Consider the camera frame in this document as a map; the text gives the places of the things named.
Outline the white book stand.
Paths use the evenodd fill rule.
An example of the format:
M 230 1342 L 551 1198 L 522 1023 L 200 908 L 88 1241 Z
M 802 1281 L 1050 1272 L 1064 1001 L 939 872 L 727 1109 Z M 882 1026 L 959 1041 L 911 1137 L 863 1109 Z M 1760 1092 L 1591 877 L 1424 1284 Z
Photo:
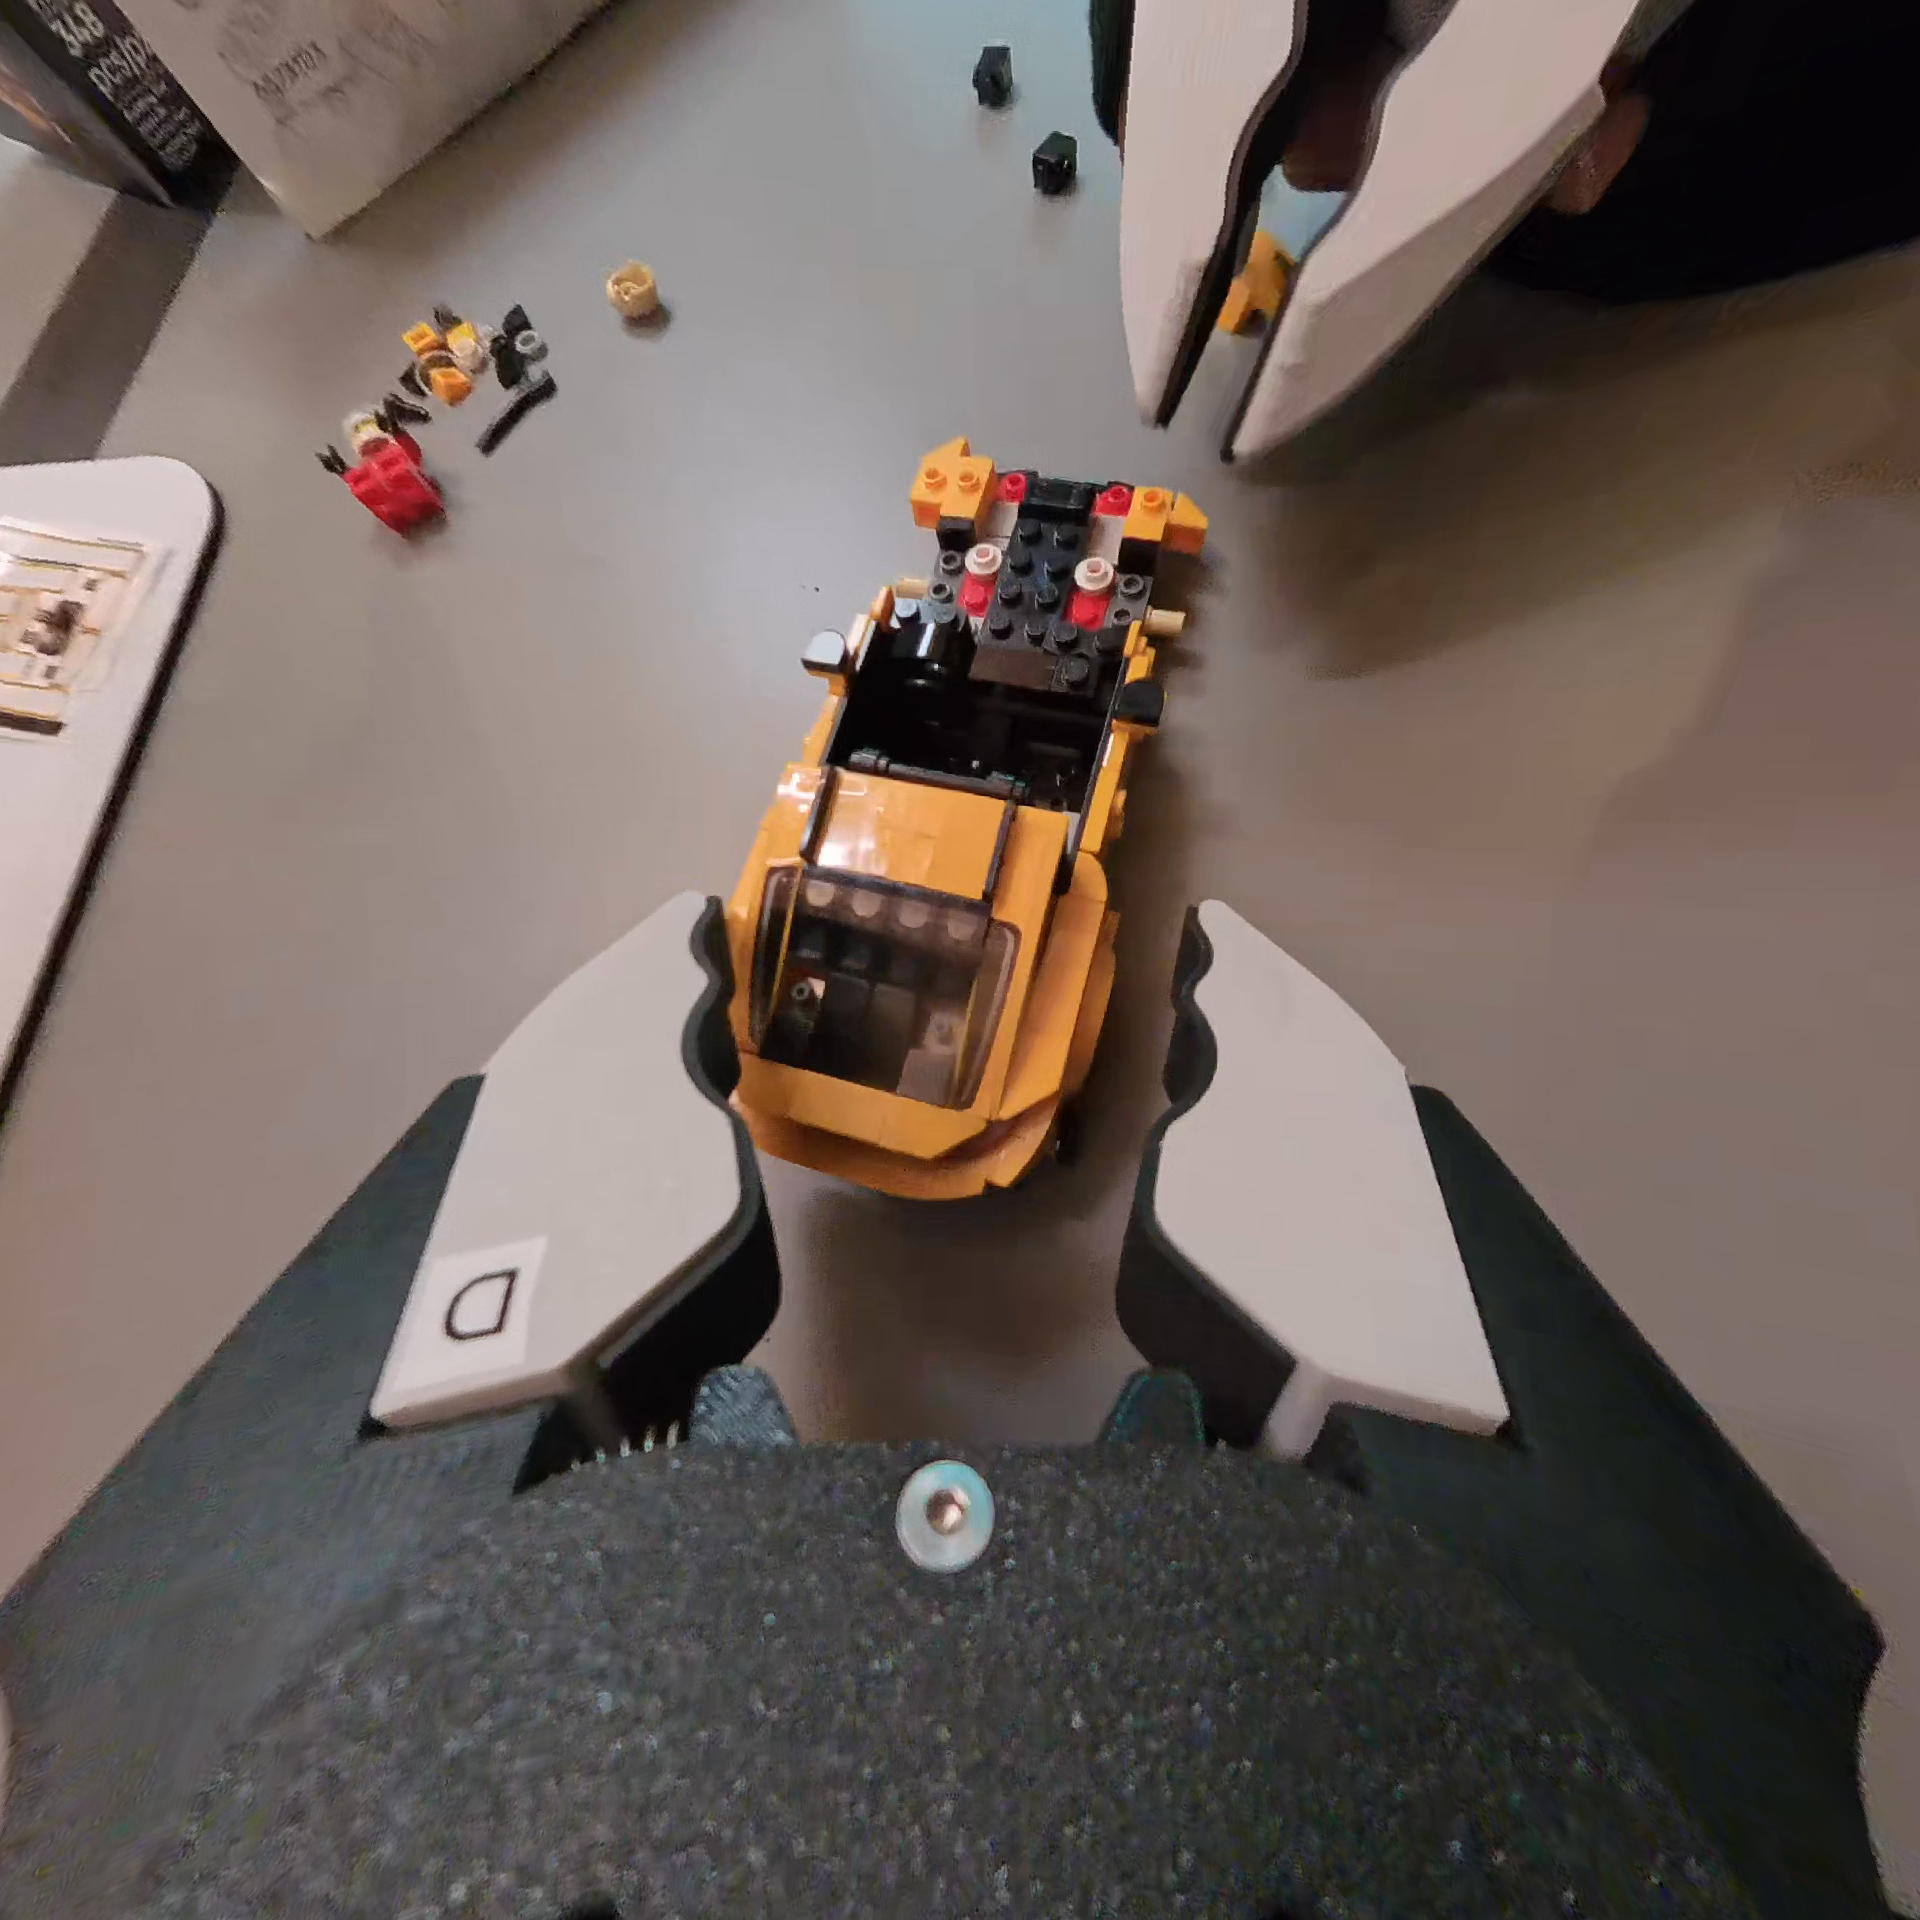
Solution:
M 33 1056 L 224 538 L 224 503 L 161 454 L 2 469 L 2 518 L 165 543 L 112 660 L 57 736 L 2 732 L 2 1103 Z

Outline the yellow toy brick car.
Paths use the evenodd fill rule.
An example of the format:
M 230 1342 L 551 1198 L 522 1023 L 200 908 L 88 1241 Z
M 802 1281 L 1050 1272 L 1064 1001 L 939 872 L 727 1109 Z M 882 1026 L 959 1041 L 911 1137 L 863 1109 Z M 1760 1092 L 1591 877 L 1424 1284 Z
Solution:
M 1185 629 L 1162 576 L 1209 517 L 966 437 L 907 504 L 928 569 L 807 646 L 823 705 L 727 902 L 735 1103 L 766 1153 L 960 1202 L 1073 1133 L 1117 975 L 1107 854 Z

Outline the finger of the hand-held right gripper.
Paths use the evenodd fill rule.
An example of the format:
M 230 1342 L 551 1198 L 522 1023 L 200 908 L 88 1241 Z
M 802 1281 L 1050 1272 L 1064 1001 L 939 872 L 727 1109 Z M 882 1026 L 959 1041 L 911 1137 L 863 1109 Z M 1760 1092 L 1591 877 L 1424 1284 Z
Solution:
M 1461 1 L 1384 84 L 1361 177 L 1269 329 L 1224 456 L 1253 461 L 1378 373 L 1546 191 L 1606 106 L 1631 1 Z
M 1145 421 L 1199 370 L 1253 216 L 1262 129 L 1305 45 L 1304 1 L 1136 1 L 1123 113 L 1121 314 Z

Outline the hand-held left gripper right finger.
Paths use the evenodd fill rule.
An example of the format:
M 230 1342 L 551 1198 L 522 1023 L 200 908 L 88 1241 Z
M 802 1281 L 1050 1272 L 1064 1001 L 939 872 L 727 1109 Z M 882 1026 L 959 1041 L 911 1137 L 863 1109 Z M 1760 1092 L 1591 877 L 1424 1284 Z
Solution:
M 1216 898 L 1186 911 L 1171 1008 L 1117 1287 L 1141 1357 L 1238 1450 L 1305 1461 L 1352 1407 L 1497 1434 L 1506 1392 L 1398 1053 Z

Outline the pile of small toy bricks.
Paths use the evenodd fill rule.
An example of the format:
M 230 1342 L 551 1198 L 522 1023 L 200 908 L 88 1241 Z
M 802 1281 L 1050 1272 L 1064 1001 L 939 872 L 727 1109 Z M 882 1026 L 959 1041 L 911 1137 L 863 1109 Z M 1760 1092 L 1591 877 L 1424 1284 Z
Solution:
M 400 382 L 445 407 L 464 404 L 491 376 L 510 400 L 537 402 L 559 388 L 549 348 L 523 304 L 494 321 L 434 304 L 429 319 L 402 332 L 410 351 Z

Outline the yellow toy wedge piece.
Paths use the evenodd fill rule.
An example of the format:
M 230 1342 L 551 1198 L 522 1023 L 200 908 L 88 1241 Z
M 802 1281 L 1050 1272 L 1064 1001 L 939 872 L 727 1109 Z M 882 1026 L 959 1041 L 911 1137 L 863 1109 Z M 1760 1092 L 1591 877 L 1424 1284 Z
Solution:
M 1214 329 L 1235 337 L 1271 327 L 1278 318 L 1299 263 L 1277 233 L 1256 225 L 1239 254 L 1238 274 L 1216 310 Z

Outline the person's right hand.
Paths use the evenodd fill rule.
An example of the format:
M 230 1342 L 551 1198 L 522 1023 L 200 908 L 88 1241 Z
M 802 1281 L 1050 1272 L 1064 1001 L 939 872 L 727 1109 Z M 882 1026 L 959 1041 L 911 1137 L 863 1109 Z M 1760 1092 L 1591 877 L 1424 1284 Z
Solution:
M 1544 206 L 1563 216 L 1582 216 L 1595 209 L 1634 157 L 1649 126 L 1649 98 L 1640 92 L 1631 65 L 1610 64 L 1602 69 L 1600 94 L 1600 116 L 1544 193 Z

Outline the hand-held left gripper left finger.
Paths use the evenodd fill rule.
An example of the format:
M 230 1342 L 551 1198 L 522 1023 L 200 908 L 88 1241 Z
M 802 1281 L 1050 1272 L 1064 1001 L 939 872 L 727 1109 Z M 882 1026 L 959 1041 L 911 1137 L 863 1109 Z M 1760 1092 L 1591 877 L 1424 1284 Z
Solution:
M 535 1412 L 527 1479 L 688 1434 L 778 1318 L 778 1237 L 735 1111 L 722 905 L 679 894 L 482 1070 L 368 1416 Z

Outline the black toy car box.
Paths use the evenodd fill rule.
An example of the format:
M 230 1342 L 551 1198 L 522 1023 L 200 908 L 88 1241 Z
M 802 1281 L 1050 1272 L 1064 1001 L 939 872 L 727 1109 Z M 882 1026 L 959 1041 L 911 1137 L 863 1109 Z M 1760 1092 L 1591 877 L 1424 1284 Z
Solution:
M 214 207 L 237 157 L 115 1 L 2 4 L 2 133 L 69 174 Z

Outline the clear sticker sheet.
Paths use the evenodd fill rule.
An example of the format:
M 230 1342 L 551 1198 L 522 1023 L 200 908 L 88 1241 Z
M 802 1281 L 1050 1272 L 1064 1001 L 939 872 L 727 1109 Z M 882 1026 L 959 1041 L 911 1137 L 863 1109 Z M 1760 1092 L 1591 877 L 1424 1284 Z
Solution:
M 105 682 L 169 550 L 2 518 L 2 732 L 57 736 Z

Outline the white printed paper bag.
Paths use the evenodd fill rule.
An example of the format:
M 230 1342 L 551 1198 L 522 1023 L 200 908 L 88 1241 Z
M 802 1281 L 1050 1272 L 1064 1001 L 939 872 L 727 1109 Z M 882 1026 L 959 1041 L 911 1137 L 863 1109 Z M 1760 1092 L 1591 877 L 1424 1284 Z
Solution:
M 127 1 L 279 209 L 323 237 L 528 78 L 602 1 Z

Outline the red toy minifigure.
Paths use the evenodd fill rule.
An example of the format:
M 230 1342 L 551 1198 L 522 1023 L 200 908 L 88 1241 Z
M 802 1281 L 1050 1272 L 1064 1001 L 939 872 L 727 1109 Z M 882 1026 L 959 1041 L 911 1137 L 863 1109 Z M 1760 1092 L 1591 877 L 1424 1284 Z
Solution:
M 425 416 L 416 407 L 397 400 L 379 408 L 353 408 L 343 418 L 343 446 L 327 444 L 319 452 L 323 471 L 338 477 L 366 511 L 400 537 L 447 517 L 442 484 L 410 429 L 419 418 Z

